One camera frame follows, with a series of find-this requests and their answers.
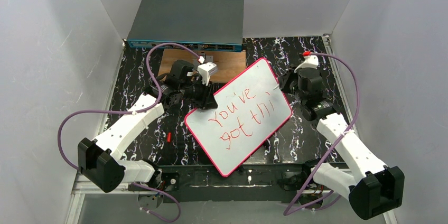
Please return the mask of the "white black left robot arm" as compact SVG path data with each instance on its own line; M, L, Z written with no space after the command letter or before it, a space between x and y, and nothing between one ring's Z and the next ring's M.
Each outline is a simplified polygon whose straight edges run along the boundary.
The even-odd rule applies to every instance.
M210 80L217 70L213 62L195 67L187 61L176 60L170 72L156 77L127 114L94 139L81 140L78 144L80 173L105 193L122 183L160 185L162 170L154 162L126 161L122 155L150 123L182 101L201 110L217 108Z

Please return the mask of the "pink framed whiteboard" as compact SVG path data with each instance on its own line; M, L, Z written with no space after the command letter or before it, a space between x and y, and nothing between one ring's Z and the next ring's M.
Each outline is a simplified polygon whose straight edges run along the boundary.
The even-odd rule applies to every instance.
M218 172L229 176L291 115L267 59L261 58L215 94L218 107L195 109L184 123Z

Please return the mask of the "red marker cap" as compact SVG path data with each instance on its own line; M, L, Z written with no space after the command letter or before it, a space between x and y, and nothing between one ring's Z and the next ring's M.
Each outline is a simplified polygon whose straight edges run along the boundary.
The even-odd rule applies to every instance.
M167 141L168 143L171 142L171 137L172 137L172 133L169 132L169 133L167 134L167 137L166 137L166 141Z

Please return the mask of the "brown wooden board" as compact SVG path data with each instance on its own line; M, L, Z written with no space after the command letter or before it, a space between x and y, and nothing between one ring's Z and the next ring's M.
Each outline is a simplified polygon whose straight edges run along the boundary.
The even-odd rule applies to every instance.
M212 62L218 68L218 71L211 76L213 82L227 83L246 68L246 51L206 51L205 55L207 59L212 57ZM185 60L197 64L196 56L186 50L164 50L158 75L170 72L172 63L176 60Z

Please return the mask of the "grey network switch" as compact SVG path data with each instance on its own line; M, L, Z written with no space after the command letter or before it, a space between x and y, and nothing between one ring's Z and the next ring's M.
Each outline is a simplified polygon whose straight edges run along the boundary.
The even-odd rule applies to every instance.
M142 0L127 43L241 52L243 20L244 0Z

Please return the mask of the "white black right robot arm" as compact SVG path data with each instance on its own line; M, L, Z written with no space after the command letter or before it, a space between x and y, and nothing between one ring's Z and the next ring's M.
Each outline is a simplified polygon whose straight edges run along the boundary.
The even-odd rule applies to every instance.
M388 166L348 128L344 116L323 96L323 79L318 69L289 68L279 77L280 90L293 94L302 105L303 117L313 122L343 158L350 169L346 173L319 160L303 164L304 174L347 199L355 214L363 220L381 215L402 205L405 175Z

